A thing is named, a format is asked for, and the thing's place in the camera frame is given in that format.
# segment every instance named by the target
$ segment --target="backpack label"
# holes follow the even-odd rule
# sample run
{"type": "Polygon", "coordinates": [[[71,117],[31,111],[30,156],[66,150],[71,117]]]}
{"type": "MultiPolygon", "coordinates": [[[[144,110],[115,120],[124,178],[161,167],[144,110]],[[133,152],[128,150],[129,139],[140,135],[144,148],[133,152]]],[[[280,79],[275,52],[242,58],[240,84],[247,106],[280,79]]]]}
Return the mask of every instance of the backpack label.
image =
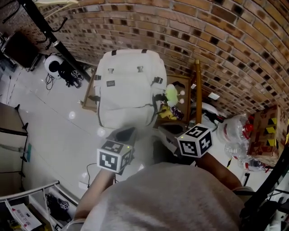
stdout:
{"type": "Polygon", "coordinates": [[[116,85],[114,80],[107,81],[107,87],[114,87],[116,85]]]}

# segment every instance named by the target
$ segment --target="gray shirt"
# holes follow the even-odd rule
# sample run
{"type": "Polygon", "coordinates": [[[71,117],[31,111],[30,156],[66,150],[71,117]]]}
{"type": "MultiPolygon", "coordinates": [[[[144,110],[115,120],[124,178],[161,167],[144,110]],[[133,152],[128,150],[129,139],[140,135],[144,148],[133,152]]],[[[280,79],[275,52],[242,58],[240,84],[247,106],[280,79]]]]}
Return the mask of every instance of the gray shirt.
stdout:
{"type": "Polygon", "coordinates": [[[85,222],[73,221],[67,230],[238,230],[243,207],[207,171],[162,163],[109,187],[85,222]]]}

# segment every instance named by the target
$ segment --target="white backpack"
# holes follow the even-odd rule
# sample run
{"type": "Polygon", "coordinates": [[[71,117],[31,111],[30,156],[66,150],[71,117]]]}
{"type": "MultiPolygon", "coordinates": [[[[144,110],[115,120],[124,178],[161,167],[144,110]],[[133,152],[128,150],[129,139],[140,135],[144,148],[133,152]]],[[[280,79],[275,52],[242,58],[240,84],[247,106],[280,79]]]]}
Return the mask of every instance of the white backpack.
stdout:
{"type": "Polygon", "coordinates": [[[167,87],[163,60],[146,49],[107,52],[98,64],[93,87],[102,127],[153,126],[167,87]]]}

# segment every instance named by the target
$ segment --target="wooden stick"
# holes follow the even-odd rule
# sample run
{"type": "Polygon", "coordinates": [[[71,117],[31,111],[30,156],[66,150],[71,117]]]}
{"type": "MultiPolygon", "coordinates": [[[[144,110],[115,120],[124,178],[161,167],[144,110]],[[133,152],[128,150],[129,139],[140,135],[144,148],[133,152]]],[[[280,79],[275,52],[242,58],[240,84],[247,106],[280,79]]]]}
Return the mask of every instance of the wooden stick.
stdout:
{"type": "Polygon", "coordinates": [[[197,78],[197,102],[196,102],[196,124],[202,122],[202,76],[200,74],[200,61],[195,60],[197,78]]]}

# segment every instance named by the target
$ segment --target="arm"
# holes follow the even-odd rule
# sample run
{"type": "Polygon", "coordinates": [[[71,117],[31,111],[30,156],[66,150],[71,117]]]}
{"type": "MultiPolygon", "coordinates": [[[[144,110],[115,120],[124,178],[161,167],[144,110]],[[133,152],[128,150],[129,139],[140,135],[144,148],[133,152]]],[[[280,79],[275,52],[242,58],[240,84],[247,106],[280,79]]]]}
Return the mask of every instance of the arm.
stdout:
{"type": "Polygon", "coordinates": [[[112,186],[114,176],[114,172],[105,169],[100,170],[90,188],[81,198],[74,219],[86,218],[88,216],[93,207],[98,204],[101,193],[112,186]]]}
{"type": "Polygon", "coordinates": [[[196,158],[197,166],[214,175],[223,185],[233,190],[241,187],[239,179],[208,152],[201,158],[196,158]]]}

